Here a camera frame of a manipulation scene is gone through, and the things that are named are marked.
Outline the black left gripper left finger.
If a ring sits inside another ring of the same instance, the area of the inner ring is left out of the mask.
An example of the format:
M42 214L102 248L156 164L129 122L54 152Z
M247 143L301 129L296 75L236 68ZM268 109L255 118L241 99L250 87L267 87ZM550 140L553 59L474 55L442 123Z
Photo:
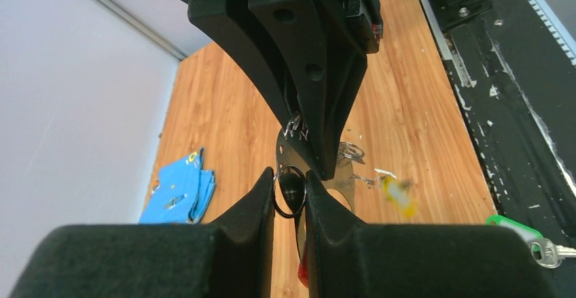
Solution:
M68 225L32 254L12 297L269 297L274 173L210 223Z

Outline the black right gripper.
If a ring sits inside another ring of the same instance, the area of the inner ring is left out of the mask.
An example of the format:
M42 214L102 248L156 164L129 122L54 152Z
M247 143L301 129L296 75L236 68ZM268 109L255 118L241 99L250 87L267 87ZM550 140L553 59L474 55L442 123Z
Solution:
M280 125L300 112L323 166L380 49L380 0L180 0L245 72Z

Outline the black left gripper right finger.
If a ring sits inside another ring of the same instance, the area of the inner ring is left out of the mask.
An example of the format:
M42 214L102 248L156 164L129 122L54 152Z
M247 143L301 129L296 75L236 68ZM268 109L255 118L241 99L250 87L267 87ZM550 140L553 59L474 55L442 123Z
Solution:
M554 297L528 245L489 225L366 223L306 175L311 297Z

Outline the metal keyring plate with spring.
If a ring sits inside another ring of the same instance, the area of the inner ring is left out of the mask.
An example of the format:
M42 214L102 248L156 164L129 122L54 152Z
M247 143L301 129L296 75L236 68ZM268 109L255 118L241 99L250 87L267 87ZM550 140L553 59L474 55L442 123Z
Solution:
M329 194L335 189L352 204L357 176L349 171L353 157L341 146L323 166L310 144L309 128L294 113L277 138L277 181L292 219L298 277L311 295L369 297L386 292L386 259L376 245L383 228L363 221Z

